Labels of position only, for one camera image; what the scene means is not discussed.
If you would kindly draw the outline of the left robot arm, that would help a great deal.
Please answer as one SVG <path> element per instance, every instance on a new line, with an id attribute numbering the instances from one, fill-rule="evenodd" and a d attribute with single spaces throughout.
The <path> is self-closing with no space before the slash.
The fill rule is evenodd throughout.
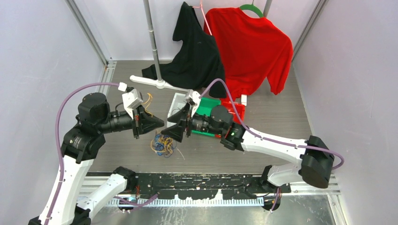
<path id="1" fill-rule="evenodd" d="M 145 110 L 142 96 L 136 90 L 124 93 L 122 98 L 123 112 L 111 111 L 102 93 L 95 92 L 83 98 L 78 106 L 77 123 L 65 134 L 61 144 L 64 167 L 57 174 L 43 212 L 29 224 L 89 225 L 113 197 L 136 190 L 138 180 L 135 172 L 120 166 L 98 189 L 78 200 L 88 170 L 105 144 L 105 134 L 131 130 L 138 138 L 164 125 L 162 119 Z"/>

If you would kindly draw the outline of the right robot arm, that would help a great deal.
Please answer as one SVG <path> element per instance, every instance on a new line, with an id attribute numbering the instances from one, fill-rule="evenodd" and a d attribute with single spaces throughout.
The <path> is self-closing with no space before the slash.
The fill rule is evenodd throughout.
<path id="1" fill-rule="evenodd" d="M 177 142 L 192 131 L 220 136 L 220 143 L 229 150 L 258 152 L 288 161 L 282 166 L 264 168 L 260 185 L 268 193 L 291 182 L 304 181 L 317 188 L 327 188 L 334 163 L 324 141 L 317 136 L 305 139 L 289 139 L 269 135 L 234 122 L 233 115 L 223 105 L 215 106 L 209 115 L 192 113 L 192 106 L 185 106 L 167 119 L 172 126 L 161 131 Z"/>

